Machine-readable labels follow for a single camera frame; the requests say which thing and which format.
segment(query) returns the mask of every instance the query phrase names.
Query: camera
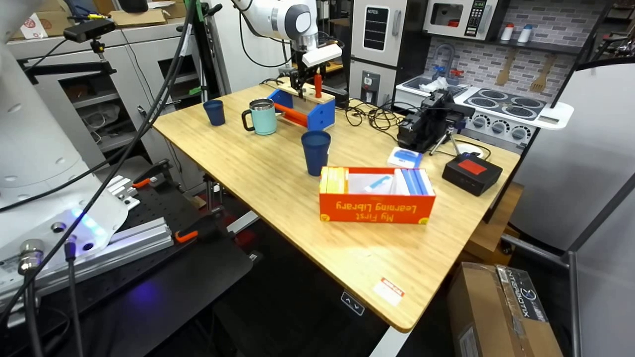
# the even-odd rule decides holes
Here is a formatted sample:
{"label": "camera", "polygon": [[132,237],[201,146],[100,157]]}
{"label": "camera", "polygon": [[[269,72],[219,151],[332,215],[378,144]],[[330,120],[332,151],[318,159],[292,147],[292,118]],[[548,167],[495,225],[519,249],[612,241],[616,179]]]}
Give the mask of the camera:
{"label": "camera", "polygon": [[425,153],[447,132],[455,128],[459,134],[465,130],[467,120],[473,118],[473,108],[461,108],[455,104],[449,92],[433,92],[425,98],[417,114],[407,116],[397,130],[399,147]]}

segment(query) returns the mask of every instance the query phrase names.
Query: red and yellow box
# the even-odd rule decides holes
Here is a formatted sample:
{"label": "red and yellow box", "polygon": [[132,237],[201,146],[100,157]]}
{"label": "red and yellow box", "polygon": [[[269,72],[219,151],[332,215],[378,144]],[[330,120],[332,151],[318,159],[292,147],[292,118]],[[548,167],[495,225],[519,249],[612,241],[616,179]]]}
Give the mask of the red and yellow box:
{"label": "red and yellow box", "polygon": [[[396,193],[399,177],[417,175],[417,193]],[[320,181],[320,219],[326,223],[425,225],[435,207],[433,185],[421,169],[324,167]]]}

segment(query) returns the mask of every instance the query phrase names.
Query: cup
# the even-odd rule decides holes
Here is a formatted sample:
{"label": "cup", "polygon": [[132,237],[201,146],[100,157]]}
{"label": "cup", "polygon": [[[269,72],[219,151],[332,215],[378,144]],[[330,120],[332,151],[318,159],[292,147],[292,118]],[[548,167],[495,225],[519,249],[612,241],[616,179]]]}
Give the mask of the cup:
{"label": "cup", "polygon": [[211,124],[213,124],[215,128],[225,126],[223,102],[211,100],[211,102],[205,102],[203,108],[205,108],[207,118],[211,120]]}
{"label": "cup", "polygon": [[257,100],[251,104],[251,110],[243,112],[243,128],[247,132],[255,132],[257,136],[272,136],[278,130],[278,118],[274,110],[274,102]]}
{"label": "cup", "polygon": [[330,161],[332,136],[326,132],[308,132],[302,136],[306,169],[312,177],[320,177],[322,167]]}

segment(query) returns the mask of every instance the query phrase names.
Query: blue mug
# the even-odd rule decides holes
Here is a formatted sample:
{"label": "blue mug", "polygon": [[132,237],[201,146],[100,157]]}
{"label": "blue mug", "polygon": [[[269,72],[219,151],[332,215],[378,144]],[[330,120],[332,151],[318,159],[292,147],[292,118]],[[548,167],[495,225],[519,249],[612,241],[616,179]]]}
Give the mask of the blue mug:
{"label": "blue mug", "polygon": [[257,100],[251,104],[251,110],[243,112],[243,128],[247,132],[255,132],[257,136],[272,136],[278,130],[278,118],[274,110],[274,102]]}

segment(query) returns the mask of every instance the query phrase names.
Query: microwave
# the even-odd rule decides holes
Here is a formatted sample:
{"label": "microwave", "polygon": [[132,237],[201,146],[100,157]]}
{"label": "microwave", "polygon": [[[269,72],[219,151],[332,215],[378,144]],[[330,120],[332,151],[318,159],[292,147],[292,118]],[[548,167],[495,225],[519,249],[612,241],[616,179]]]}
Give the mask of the microwave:
{"label": "microwave", "polygon": [[507,0],[429,0],[423,30],[437,36],[493,40]]}

